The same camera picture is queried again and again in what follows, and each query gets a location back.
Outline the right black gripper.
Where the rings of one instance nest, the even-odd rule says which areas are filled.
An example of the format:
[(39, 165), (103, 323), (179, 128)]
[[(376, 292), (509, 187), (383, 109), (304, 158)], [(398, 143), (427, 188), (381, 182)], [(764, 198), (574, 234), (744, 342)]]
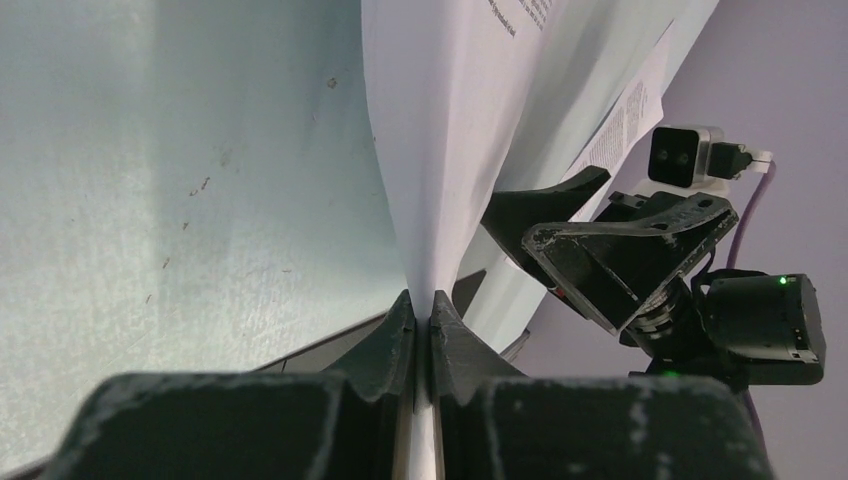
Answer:
[(568, 222), (610, 179), (587, 166), (552, 187), (495, 192), (481, 225), (521, 270), (621, 343), (681, 356), (696, 338), (683, 278), (739, 216), (722, 197), (658, 192), (616, 195), (596, 220)]

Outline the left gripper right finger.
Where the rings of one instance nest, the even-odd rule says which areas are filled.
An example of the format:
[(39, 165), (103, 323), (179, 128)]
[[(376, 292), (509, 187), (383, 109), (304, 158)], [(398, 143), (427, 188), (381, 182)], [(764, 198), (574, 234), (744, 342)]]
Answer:
[(531, 378), (437, 292), (430, 317), (440, 479), (770, 479), (745, 410), (699, 377)]

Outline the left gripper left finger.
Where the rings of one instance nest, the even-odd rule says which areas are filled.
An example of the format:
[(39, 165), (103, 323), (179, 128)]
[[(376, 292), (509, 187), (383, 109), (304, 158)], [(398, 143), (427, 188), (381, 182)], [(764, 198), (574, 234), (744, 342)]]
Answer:
[(47, 479), (403, 479), (415, 316), (408, 293), (313, 373), (131, 373), (83, 403)]

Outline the printed paper sheet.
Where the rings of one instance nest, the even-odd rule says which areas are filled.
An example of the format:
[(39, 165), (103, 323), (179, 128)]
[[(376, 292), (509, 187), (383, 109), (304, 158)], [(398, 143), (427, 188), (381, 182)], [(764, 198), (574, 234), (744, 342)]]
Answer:
[[(571, 1), (545, 48), (519, 127), (496, 181), (499, 190), (556, 185), (662, 36), (668, 87), (717, 7), (714, 1)], [(478, 228), (461, 272), (486, 275), (464, 315), (497, 352), (524, 331), (546, 293), (510, 266)]]
[(562, 1), (365, 1), (368, 114), (417, 319), (452, 288)]

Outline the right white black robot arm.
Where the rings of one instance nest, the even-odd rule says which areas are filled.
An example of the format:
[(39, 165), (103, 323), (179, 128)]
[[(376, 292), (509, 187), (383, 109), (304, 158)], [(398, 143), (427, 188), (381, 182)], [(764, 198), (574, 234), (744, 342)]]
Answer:
[(552, 295), (644, 351), (651, 375), (708, 376), (737, 392), (822, 380), (826, 342), (810, 279), (713, 267), (739, 220), (727, 199), (614, 192), (595, 219), (577, 220), (608, 179), (591, 166), (553, 187), (498, 192), (482, 226)]

